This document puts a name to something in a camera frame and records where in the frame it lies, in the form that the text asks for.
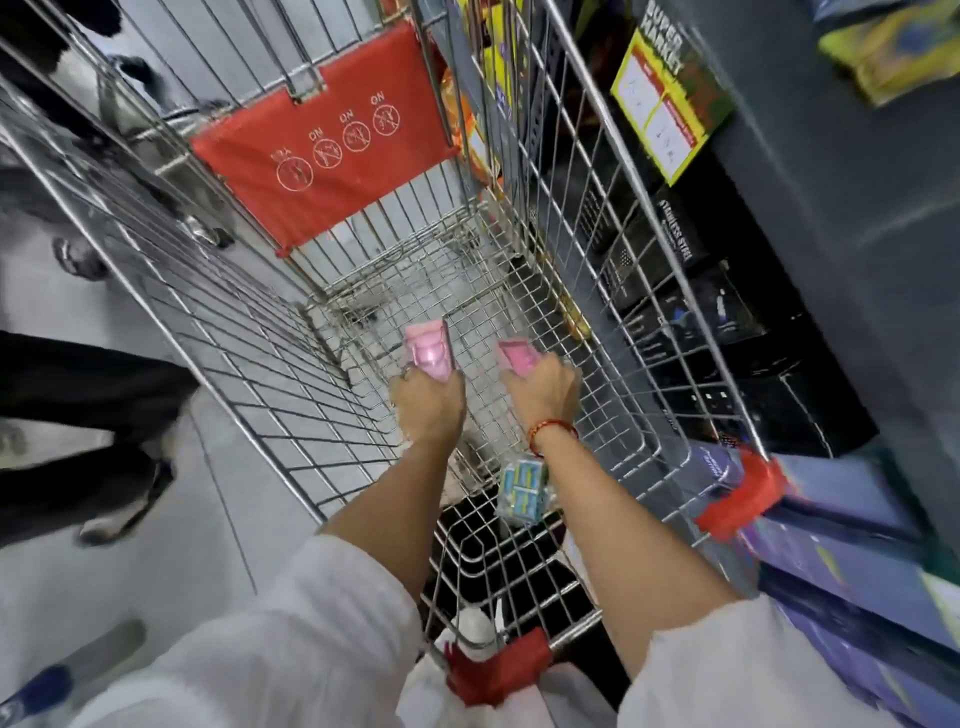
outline product box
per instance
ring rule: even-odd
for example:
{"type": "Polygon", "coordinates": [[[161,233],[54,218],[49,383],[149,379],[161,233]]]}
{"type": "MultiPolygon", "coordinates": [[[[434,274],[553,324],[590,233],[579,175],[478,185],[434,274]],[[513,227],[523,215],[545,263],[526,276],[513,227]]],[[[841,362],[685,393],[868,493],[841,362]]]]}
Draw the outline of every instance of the product box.
{"type": "MultiPolygon", "coordinates": [[[[765,332],[727,276],[721,260],[690,280],[693,295],[717,344],[725,345],[765,332]]],[[[688,353],[707,345],[703,329],[684,295],[675,290],[658,296],[662,322],[656,309],[643,306],[625,326],[636,342],[636,351],[648,366],[678,352],[688,353]]]]}
{"type": "MultiPolygon", "coordinates": [[[[692,465],[705,469],[704,477],[739,485],[743,468],[736,448],[710,442],[691,442],[690,448],[692,465]]],[[[887,484],[872,446],[837,458],[773,456],[786,476],[789,501],[920,538],[917,520],[887,484]]]]}
{"type": "MultiPolygon", "coordinates": [[[[839,364],[822,339],[811,335],[816,333],[812,324],[796,321],[763,335],[734,338],[744,332],[751,330],[742,325],[734,329],[721,350],[768,450],[840,457],[876,436],[876,425],[839,364]]],[[[677,429],[693,440],[716,442],[723,436],[750,444],[742,414],[710,351],[701,349],[686,356],[689,376],[669,358],[653,364],[651,378],[663,390],[660,404],[668,419],[672,412],[677,429]],[[691,379],[699,385],[704,406],[690,387],[691,379]]]]}
{"type": "Polygon", "coordinates": [[[738,539],[758,560],[935,643],[960,649],[960,587],[924,570],[924,545],[775,506],[738,539]]]}
{"type": "MultiPolygon", "coordinates": [[[[689,271],[707,260],[708,252],[700,235],[670,188],[662,187],[653,202],[667,242],[683,269],[689,271]]],[[[649,298],[644,277],[650,288],[655,289],[673,274],[653,228],[639,208],[623,235],[611,235],[606,246],[598,247],[595,252],[604,253],[600,276],[610,293],[613,307],[621,313],[631,311],[638,304],[638,308],[643,309],[643,302],[649,298]]]]}
{"type": "Polygon", "coordinates": [[[855,695],[906,724],[960,725],[960,655],[783,572],[761,568],[759,586],[855,695]]]}

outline supermarket sign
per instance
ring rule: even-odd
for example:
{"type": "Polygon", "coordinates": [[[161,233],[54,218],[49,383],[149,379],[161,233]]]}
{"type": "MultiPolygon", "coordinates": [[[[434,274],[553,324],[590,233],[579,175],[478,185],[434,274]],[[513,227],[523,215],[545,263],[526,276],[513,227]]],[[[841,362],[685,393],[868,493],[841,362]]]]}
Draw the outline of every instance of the supermarket sign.
{"type": "Polygon", "coordinates": [[[683,27],[658,0],[647,0],[611,91],[669,184],[733,110],[683,27]]]}

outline pink product box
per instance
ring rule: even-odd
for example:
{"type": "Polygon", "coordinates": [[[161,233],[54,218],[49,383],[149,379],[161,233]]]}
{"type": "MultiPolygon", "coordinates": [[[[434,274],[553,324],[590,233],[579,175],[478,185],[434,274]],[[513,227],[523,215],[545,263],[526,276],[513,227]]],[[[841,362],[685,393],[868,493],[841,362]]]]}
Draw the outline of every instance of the pink product box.
{"type": "Polygon", "coordinates": [[[543,358],[527,339],[497,339],[496,362],[500,369],[509,369],[526,377],[543,358]]]}
{"type": "Polygon", "coordinates": [[[412,324],[403,332],[408,364],[423,369],[438,381],[447,381],[453,373],[453,349],[444,321],[412,324]]]}

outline black box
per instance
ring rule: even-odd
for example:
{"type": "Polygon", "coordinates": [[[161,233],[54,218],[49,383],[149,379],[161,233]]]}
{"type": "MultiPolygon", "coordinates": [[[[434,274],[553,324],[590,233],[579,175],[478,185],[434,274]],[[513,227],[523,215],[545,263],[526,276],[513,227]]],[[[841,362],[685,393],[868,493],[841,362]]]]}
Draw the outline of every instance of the black box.
{"type": "MultiPolygon", "coordinates": [[[[700,235],[689,221],[683,204],[670,188],[661,187],[653,202],[667,241],[683,268],[693,270],[707,260],[709,253],[700,235]]],[[[613,307],[621,313],[630,311],[648,298],[643,276],[651,289],[656,289],[673,277],[670,262],[639,206],[623,235],[614,235],[608,247],[598,256],[600,276],[613,307]]]]}
{"type": "MultiPolygon", "coordinates": [[[[767,331],[740,297],[727,275],[728,270],[726,261],[721,260],[690,279],[697,305],[714,340],[721,346],[767,331]]],[[[660,321],[657,310],[648,303],[625,322],[644,364],[650,366],[669,356],[693,352],[707,345],[703,329],[679,289],[658,296],[658,303],[665,321],[660,321]]]]}
{"type": "MultiPolygon", "coordinates": [[[[860,403],[820,336],[808,319],[777,332],[741,340],[725,347],[728,367],[766,448],[772,452],[812,457],[839,457],[876,435],[876,426],[860,403]]],[[[664,388],[675,422],[687,437],[715,441],[712,422],[721,438],[749,443],[732,393],[723,385],[709,352],[686,360],[698,384],[704,407],[676,361],[654,366],[652,379],[664,388]]]]}

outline blue and white package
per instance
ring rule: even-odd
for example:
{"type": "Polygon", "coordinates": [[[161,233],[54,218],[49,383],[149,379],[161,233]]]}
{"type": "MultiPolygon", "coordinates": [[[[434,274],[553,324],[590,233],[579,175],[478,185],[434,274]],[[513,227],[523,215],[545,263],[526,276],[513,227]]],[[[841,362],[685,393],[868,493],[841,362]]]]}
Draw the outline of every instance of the blue and white package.
{"type": "Polygon", "coordinates": [[[812,0],[813,19],[824,20],[828,17],[849,15],[869,8],[882,8],[885,5],[898,5],[900,0],[812,0]]]}
{"type": "Polygon", "coordinates": [[[546,464],[534,457],[521,457],[507,465],[500,472],[500,517],[520,525],[532,525],[542,519],[553,499],[547,477],[546,464]]]}

